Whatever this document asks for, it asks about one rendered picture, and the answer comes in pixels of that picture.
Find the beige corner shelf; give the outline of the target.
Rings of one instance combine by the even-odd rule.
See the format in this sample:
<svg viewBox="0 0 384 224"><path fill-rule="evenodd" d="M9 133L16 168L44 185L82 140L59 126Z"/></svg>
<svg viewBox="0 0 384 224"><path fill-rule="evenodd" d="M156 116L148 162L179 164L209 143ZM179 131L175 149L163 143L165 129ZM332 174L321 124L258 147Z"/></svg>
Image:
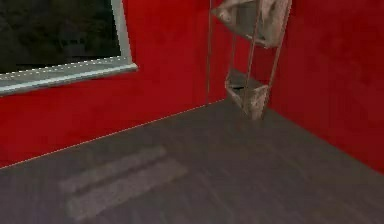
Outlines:
<svg viewBox="0 0 384 224"><path fill-rule="evenodd" d="M262 120L269 103L293 0L221 0L218 4L214 3L215 0L208 1L207 90L210 90L213 18L216 18L232 34L225 90L252 120ZM245 73L234 67L237 37L243 37L250 44ZM267 84L251 77L256 46L275 49Z"/></svg>

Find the grey framed window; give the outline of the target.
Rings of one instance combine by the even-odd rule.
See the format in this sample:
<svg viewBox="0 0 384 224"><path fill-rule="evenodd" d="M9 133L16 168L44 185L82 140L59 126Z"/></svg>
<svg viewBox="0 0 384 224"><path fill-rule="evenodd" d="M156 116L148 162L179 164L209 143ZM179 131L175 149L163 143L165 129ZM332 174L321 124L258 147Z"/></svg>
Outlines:
<svg viewBox="0 0 384 224"><path fill-rule="evenodd" d="M137 69L123 0L0 0L0 97Z"/></svg>

